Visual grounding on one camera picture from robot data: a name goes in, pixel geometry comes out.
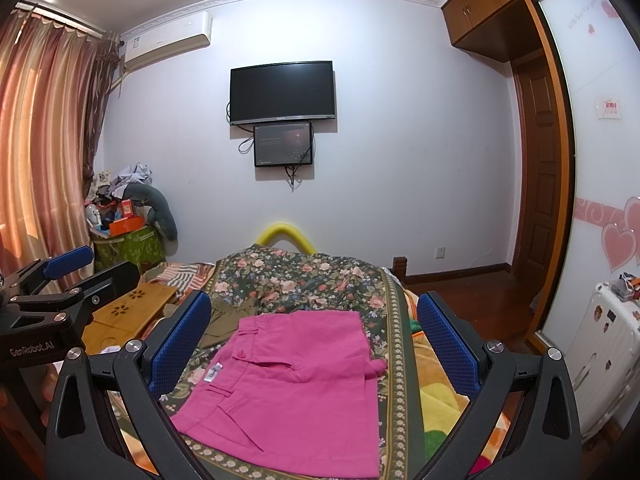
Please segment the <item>tv screen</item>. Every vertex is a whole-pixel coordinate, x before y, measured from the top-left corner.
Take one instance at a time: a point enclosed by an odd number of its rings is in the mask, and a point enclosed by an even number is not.
[[[303,166],[314,161],[310,123],[262,124],[254,128],[254,165]]]
[[[334,66],[308,61],[231,70],[231,124],[335,118]]]

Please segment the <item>striped cloth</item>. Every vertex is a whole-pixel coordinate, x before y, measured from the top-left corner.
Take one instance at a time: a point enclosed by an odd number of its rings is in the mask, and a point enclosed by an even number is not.
[[[200,290],[216,270],[212,264],[177,264],[162,262],[142,275],[146,283],[177,287],[172,303],[180,305],[192,290]]]

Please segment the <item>heart decal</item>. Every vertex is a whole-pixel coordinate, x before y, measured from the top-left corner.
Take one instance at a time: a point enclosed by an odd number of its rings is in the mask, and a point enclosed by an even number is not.
[[[600,5],[602,6],[602,10],[604,10],[611,19],[619,18],[619,14],[617,10],[609,3],[608,0],[602,0]]]
[[[625,226],[635,233],[640,233],[640,198],[631,197],[625,205]],[[640,247],[636,248],[636,263],[640,265]]]
[[[613,272],[636,255],[638,242],[633,231],[620,232],[616,224],[606,224],[602,229],[602,247]]]

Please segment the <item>curtain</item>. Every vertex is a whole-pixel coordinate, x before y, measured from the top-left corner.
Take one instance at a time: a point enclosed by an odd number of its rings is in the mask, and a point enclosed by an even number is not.
[[[96,53],[94,38],[39,16],[14,11],[0,26],[0,269],[5,275],[36,258],[89,243],[82,129]],[[89,273],[82,269],[63,284]]]
[[[84,149],[82,150],[83,194],[89,194],[94,180],[94,159],[98,150],[98,140],[102,131],[107,99],[113,80],[113,73],[120,62],[118,43],[114,34],[105,34],[98,43],[98,51],[92,68],[89,94],[84,117]]]

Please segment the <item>wooden floor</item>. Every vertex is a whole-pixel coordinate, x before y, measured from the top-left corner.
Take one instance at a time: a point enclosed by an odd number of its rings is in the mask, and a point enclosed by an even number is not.
[[[536,353],[525,343],[533,318],[529,305],[534,294],[507,271],[408,285],[407,288],[418,295],[435,290],[456,316],[471,323],[482,339],[503,341],[512,352]],[[520,393],[509,394],[507,398],[504,413],[510,420],[513,420],[519,399]],[[582,480],[597,468],[612,446],[602,433],[582,448]]]

